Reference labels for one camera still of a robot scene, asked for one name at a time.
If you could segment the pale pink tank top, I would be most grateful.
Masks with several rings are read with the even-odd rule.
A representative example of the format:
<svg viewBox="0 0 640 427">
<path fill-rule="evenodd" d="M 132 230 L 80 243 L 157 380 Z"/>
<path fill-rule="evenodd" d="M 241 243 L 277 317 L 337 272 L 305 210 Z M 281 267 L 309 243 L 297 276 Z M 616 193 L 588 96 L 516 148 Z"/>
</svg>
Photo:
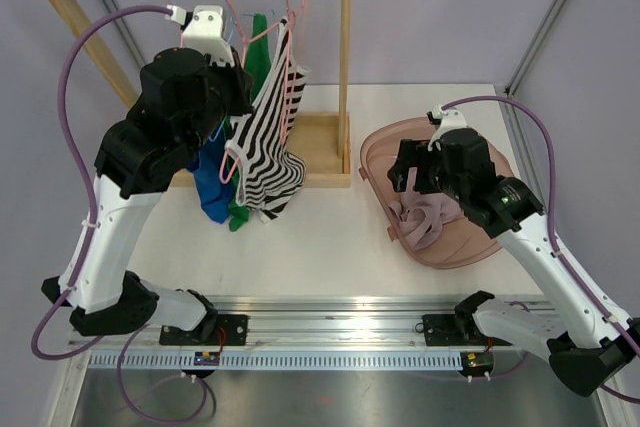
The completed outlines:
<svg viewBox="0 0 640 427">
<path fill-rule="evenodd" d="M 392 201 L 389 209 L 411 251 L 432 245 L 446 224 L 462 216 L 459 205 L 445 194 L 420 194 L 413 190 L 401 193 L 400 200 Z"/>
</svg>

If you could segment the pink wire hanger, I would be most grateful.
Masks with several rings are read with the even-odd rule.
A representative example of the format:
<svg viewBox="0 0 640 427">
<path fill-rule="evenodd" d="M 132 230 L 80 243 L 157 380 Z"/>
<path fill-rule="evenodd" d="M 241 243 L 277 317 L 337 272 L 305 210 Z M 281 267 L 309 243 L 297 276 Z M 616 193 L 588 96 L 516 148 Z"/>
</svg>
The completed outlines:
<svg viewBox="0 0 640 427">
<path fill-rule="evenodd" d="M 280 119 L 280 143 L 285 146 L 288 138 L 288 125 L 290 118 L 290 110 L 292 105 L 292 95 L 294 93 L 293 81 L 296 79 L 297 63 L 294 59 L 294 43 L 295 43 L 295 31 L 298 23 L 298 18 L 301 18 L 301 45 L 304 45 L 305 29 L 308 15 L 309 0 L 302 0 L 298 9 L 291 7 L 290 0 L 285 0 L 287 26 L 288 26 L 288 40 L 286 42 L 286 60 L 285 60 L 285 75 L 284 75 L 284 92 L 283 92 L 283 106 L 281 109 Z"/>
</svg>

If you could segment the black white striped tank top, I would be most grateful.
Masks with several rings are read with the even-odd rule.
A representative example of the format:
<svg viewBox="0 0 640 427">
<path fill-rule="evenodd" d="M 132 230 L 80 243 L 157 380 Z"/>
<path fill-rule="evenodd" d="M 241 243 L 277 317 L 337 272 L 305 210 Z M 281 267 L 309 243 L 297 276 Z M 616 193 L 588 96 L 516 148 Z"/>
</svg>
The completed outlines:
<svg viewBox="0 0 640 427">
<path fill-rule="evenodd" d="M 288 147 L 306 87 L 308 70 L 297 63 L 286 145 L 280 143 L 287 19 L 278 23 L 271 69 L 255 101 L 253 113 L 231 121 L 233 135 L 226 141 L 229 158 L 239 160 L 236 203 L 257 212 L 265 223 L 277 219 L 302 188 L 306 164 Z"/>
</svg>

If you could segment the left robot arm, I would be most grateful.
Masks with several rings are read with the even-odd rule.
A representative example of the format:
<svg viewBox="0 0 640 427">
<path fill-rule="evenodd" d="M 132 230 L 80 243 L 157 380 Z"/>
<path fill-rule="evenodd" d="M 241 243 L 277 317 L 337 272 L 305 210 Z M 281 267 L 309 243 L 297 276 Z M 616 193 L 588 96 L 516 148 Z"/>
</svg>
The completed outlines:
<svg viewBox="0 0 640 427">
<path fill-rule="evenodd" d="M 94 213 L 85 226 L 83 265 L 43 281 L 52 303 L 71 310 L 83 336 L 124 335 L 146 324 L 168 327 L 184 344 L 215 335 L 218 312 L 192 289 L 156 287 L 129 271 L 129 261 L 151 211 L 174 175 L 190 166 L 229 116 L 251 112 L 251 80 L 237 51 L 217 60 L 191 48 L 170 48 L 140 71 L 141 94 L 126 117 L 110 127 L 94 166 Z"/>
</svg>

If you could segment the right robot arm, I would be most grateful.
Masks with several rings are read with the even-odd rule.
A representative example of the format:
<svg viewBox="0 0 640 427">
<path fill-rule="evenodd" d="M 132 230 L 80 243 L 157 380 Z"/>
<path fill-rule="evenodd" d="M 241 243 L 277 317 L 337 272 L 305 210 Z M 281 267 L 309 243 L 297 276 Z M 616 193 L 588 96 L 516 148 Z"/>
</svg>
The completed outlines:
<svg viewBox="0 0 640 427">
<path fill-rule="evenodd" d="M 472 128 L 430 140 L 403 139 L 387 176 L 397 193 L 444 194 L 514 257 L 560 320 L 511 307 L 478 291 L 455 308 L 454 331 L 466 343 L 493 337 L 546 361 L 573 393 L 588 397 L 636 358 L 639 321 L 607 301 L 549 231 L 549 215 L 524 182 L 496 171 L 488 142 Z"/>
</svg>

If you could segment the green tank top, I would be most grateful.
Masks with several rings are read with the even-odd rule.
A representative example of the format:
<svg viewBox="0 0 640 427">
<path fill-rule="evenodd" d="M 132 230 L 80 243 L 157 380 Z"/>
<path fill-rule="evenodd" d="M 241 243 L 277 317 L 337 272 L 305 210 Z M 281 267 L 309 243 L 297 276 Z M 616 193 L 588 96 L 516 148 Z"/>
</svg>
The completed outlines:
<svg viewBox="0 0 640 427">
<path fill-rule="evenodd" d="M 271 69 L 271 57 L 269 53 L 268 35 L 265 34 L 265 31 L 268 29 L 267 16 L 264 13 L 255 13 L 252 17 L 252 36 L 259 36 L 259 39 L 248 45 L 244 67 L 253 81 L 250 91 L 250 101 L 254 102 Z M 249 209 L 246 206 L 238 205 L 235 197 L 236 194 L 233 193 L 228 204 L 228 228 L 231 232 L 239 230 L 250 219 Z"/>
</svg>

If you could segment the blue tank top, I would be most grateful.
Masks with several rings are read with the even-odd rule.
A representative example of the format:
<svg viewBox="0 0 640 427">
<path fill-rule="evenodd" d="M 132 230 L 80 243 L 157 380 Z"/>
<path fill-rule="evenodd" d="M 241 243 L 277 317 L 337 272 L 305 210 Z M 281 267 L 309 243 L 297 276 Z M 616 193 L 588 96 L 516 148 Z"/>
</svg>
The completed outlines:
<svg viewBox="0 0 640 427">
<path fill-rule="evenodd" d="M 232 185 L 223 184 L 219 178 L 223 152 L 223 147 L 207 142 L 187 167 L 194 178 L 202 211 L 218 224 L 224 224 L 230 215 L 233 192 Z"/>
</svg>

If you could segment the pink translucent plastic basin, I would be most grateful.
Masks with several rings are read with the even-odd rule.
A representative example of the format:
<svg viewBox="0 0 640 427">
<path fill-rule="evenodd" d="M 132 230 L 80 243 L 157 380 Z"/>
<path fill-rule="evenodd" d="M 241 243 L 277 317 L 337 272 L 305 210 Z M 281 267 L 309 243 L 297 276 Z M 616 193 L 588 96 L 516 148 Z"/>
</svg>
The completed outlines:
<svg viewBox="0 0 640 427">
<path fill-rule="evenodd" d="M 389 237 L 397 240 L 415 261 L 436 269 L 454 269 L 484 260 L 501 247 L 463 214 L 446 224 L 436 242 L 427 248 L 411 251 L 401 237 L 398 223 L 389 209 L 392 201 L 399 201 L 400 194 L 393 191 L 387 171 L 394 164 L 400 141 L 403 139 L 430 139 L 435 127 L 422 118 L 399 121 L 370 134 L 360 148 L 360 175 L 369 182 L 377 200 L 389 221 Z"/>
</svg>

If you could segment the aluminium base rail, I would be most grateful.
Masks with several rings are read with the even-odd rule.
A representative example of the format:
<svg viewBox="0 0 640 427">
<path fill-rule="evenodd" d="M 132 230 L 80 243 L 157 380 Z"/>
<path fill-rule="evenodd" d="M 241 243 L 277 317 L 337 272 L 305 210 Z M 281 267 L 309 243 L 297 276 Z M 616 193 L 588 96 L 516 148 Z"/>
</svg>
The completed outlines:
<svg viewBox="0 0 640 427">
<path fill-rule="evenodd" d="M 161 330 L 115 336 L 69 360 L 71 368 L 161 371 L 457 371 L 464 347 L 425 342 L 421 319 L 448 314 L 454 297 L 216 297 L 248 318 L 245 343 L 163 346 Z"/>
</svg>

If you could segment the aluminium frame post right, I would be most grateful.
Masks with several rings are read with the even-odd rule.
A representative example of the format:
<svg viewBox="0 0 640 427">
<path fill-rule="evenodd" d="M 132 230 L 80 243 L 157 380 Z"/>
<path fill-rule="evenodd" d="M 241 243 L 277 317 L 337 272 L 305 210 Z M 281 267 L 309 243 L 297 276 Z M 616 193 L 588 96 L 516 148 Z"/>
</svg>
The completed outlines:
<svg viewBox="0 0 640 427">
<path fill-rule="evenodd" d="M 566 10 L 570 0 L 552 0 L 547 8 L 533 38 L 529 42 L 520 62 L 513 75 L 504 88 L 508 97 L 514 97 L 529 71 L 532 69 L 537 58 L 541 54 L 547 40 L 553 33 L 556 24 L 559 22 L 563 12 Z"/>
</svg>

